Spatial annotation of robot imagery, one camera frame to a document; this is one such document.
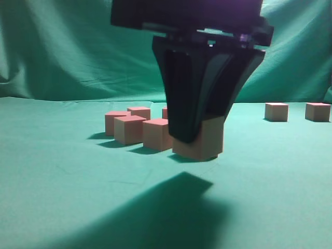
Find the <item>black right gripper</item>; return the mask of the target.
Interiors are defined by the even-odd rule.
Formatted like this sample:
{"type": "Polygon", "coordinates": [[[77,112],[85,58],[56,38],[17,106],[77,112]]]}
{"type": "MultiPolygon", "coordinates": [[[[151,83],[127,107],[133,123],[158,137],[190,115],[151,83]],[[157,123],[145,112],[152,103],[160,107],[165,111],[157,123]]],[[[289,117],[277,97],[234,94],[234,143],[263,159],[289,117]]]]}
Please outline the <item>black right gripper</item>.
{"type": "MultiPolygon", "coordinates": [[[[261,15],[262,1],[112,1],[114,26],[158,33],[213,29],[247,35],[269,47],[274,27],[261,15]]],[[[205,115],[226,118],[266,52],[153,38],[168,107],[169,133],[193,142],[205,115]]]]}

